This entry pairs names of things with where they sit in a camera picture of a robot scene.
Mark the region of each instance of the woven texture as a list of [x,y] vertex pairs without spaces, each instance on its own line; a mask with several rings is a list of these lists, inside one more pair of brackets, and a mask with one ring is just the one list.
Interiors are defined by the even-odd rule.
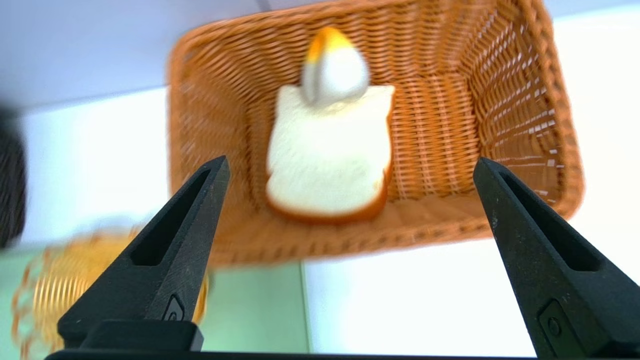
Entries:
[[[366,223],[303,225],[266,206],[275,97],[299,84],[313,36],[343,31],[374,85],[395,85],[392,181]],[[344,0],[195,29],[170,62],[172,190],[227,155],[212,266],[278,263],[490,236],[472,173],[510,168],[562,216],[582,199],[570,107],[541,0]]]
[[0,129],[0,249],[11,246],[25,220],[26,171],[24,149],[14,136]]
[[[20,360],[41,360],[61,350],[58,320],[134,239],[138,229],[76,238],[63,248],[49,248],[26,267],[13,294],[12,338]],[[193,317],[200,323],[207,305],[205,275]]]

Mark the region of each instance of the screw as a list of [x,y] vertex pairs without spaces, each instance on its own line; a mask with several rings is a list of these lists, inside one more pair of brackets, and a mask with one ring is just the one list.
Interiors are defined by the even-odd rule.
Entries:
[[558,319],[556,318],[549,318],[549,320],[547,321],[547,327],[549,328],[551,334],[553,334],[554,336],[560,336],[560,334],[562,333],[562,328],[560,327]]

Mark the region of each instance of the orange tip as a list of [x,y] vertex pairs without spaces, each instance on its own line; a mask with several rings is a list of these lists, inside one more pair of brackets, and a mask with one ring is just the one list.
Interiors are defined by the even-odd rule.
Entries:
[[311,41],[311,46],[307,53],[306,62],[315,63],[324,52],[332,52],[347,47],[354,48],[353,44],[345,34],[340,30],[327,26],[322,28],[320,32]]

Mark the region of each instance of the slice of bread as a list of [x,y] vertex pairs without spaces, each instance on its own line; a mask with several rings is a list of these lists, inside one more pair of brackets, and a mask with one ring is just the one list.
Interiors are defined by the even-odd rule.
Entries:
[[278,213],[318,224],[375,217],[391,166],[393,86],[316,108],[298,86],[280,88],[267,155],[266,196]]

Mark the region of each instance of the brown wicker basket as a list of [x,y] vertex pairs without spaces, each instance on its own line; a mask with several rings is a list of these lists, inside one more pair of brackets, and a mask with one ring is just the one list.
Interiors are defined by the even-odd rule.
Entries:
[[[347,34],[372,84],[397,88],[388,204],[371,222],[309,226],[265,201],[275,96],[299,81],[323,26]],[[480,156],[509,167],[564,217],[582,168],[570,105],[541,0],[343,0],[194,29],[170,62],[172,190],[227,155],[232,178],[212,266],[490,236],[472,172]]]

